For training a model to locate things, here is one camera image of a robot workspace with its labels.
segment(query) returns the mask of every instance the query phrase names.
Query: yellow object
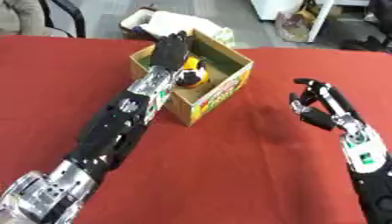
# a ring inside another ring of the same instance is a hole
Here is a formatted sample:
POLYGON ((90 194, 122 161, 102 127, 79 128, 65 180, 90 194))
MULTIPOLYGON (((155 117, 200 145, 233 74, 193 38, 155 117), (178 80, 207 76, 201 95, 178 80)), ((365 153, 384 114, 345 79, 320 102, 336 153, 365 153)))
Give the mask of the yellow object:
POLYGON ((197 59, 193 56, 190 56, 184 64, 184 70, 196 69, 198 67, 199 62, 200 62, 199 59, 197 59))
POLYGON ((183 72, 177 85, 183 88, 195 88, 209 81, 206 62, 190 56, 183 66, 183 72))

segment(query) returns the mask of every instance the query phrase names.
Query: red table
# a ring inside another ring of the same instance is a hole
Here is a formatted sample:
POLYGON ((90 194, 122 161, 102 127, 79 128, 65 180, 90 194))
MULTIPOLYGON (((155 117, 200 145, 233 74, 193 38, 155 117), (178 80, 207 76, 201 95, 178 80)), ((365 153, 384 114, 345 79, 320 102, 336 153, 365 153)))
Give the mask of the red table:
MULTIPOLYGON (((49 172, 83 124, 127 87, 125 40, 0 38, 0 191, 49 172)), ((338 132, 301 123, 296 77, 329 81, 392 145, 390 56, 259 48, 248 85, 191 128, 162 111, 76 223, 363 223, 338 132)))

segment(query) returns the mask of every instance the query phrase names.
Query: robotic arm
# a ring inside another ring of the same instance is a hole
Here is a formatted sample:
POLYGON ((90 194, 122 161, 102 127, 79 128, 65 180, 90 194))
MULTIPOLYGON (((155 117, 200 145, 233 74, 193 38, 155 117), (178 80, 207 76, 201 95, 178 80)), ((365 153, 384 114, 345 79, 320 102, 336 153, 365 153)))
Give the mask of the robotic arm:
POLYGON ((184 32, 160 39, 151 68, 86 126, 78 144, 48 175, 31 171, 0 199, 1 223, 72 223, 106 174, 120 167, 169 99, 189 51, 184 32))
POLYGON ((370 127, 336 87, 312 79, 295 79, 306 85, 301 96, 290 94, 290 105, 301 121, 342 130, 340 143, 353 187, 367 223, 392 223, 392 159, 378 133, 370 127), (310 107, 319 101, 329 112, 310 107))

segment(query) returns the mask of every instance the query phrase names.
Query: cardboard box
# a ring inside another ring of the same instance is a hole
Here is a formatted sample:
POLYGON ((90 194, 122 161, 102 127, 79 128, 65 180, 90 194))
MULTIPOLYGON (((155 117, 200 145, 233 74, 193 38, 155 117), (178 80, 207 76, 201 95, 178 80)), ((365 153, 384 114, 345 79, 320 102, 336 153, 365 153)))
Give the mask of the cardboard box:
MULTIPOLYGON (((166 108, 186 126, 191 126, 202 116, 230 98, 246 83, 253 61, 209 38, 193 31, 191 54, 206 59, 210 81, 195 88, 175 87, 166 108)), ((154 45, 130 56, 132 79, 147 74, 154 45)))

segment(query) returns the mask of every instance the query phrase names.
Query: white cabinet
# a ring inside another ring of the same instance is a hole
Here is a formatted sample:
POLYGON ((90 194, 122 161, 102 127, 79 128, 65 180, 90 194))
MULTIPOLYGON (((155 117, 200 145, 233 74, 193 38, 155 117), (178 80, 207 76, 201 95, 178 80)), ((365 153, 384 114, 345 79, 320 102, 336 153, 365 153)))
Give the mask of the white cabinet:
POLYGON ((251 2, 261 20, 275 20, 280 11, 297 11, 303 0, 251 0, 251 2))

